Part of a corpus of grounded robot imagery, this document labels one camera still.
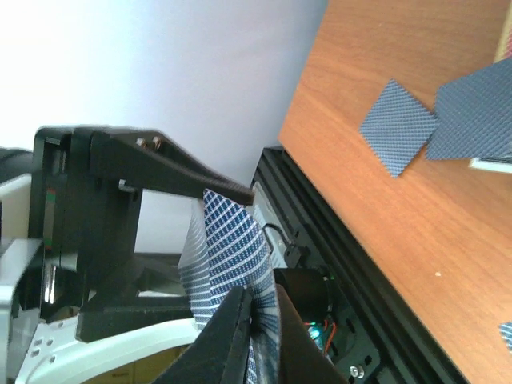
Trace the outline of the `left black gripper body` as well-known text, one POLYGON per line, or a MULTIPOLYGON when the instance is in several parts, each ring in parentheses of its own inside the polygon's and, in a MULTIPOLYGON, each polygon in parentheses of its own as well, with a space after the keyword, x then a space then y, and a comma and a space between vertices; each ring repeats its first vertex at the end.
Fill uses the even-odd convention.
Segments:
POLYGON ((41 316, 80 307, 134 253, 140 191, 119 183, 130 167, 128 128, 44 126, 34 138, 29 236, 43 240, 41 316))

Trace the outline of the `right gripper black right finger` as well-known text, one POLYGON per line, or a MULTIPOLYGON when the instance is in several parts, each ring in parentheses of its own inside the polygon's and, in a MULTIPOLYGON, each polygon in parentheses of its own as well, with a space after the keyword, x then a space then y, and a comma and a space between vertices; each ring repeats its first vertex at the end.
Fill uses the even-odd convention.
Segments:
POLYGON ((347 380, 322 355, 306 330, 286 290, 276 285, 281 345, 278 382, 283 384, 342 384, 347 380))

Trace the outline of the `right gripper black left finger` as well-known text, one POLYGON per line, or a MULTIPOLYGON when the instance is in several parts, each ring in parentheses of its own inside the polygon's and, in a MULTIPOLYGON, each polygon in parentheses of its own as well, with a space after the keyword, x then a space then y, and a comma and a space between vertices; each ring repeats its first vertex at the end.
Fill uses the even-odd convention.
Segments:
POLYGON ((196 340, 154 382, 157 384, 244 383, 250 347, 252 296, 236 286, 196 340))

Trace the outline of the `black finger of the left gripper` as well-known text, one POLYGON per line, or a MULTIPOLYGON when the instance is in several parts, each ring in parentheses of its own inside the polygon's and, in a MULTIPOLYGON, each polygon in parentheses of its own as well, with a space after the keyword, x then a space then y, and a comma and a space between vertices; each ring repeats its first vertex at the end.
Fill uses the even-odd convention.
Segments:
POLYGON ((156 130, 105 128, 95 130, 90 144, 90 173, 147 189, 201 199, 212 190, 249 206, 254 192, 205 166, 176 142, 156 130))
POLYGON ((186 296, 141 296, 99 292, 78 312, 75 338, 91 343, 163 322, 195 318, 206 322, 213 315, 210 301, 186 296))

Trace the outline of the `grey playing card deck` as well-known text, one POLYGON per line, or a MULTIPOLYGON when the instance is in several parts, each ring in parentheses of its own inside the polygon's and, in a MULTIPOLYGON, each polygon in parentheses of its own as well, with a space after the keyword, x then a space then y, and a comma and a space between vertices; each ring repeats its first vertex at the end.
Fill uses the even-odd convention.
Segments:
POLYGON ((203 330, 231 288, 253 297, 248 383, 278 382, 281 314, 270 248, 244 206, 212 190, 193 203, 178 263, 181 284, 197 328, 203 330))

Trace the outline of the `blue patterned card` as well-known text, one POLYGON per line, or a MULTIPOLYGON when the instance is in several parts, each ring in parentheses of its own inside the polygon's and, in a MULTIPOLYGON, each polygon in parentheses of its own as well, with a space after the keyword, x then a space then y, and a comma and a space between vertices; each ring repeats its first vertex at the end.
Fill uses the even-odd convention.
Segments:
POLYGON ((429 160, 511 156, 511 59, 441 86, 429 160))
POLYGON ((498 326, 499 333, 510 353, 512 353, 512 322, 504 322, 498 326))
POLYGON ((359 133, 391 177, 398 177, 424 147, 437 119, 406 88, 391 79, 359 128, 359 133))

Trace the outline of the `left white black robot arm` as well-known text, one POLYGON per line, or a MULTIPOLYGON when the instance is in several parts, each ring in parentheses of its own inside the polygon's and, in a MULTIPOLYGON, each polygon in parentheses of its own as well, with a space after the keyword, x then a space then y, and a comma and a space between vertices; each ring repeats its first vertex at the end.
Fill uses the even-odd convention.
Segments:
POLYGON ((179 276, 177 254, 134 249, 144 190, 254 201, 154 130, 45 126, 2 150, 2 382, 82 383, 195 340, 184 297, 146 296, 179 276))

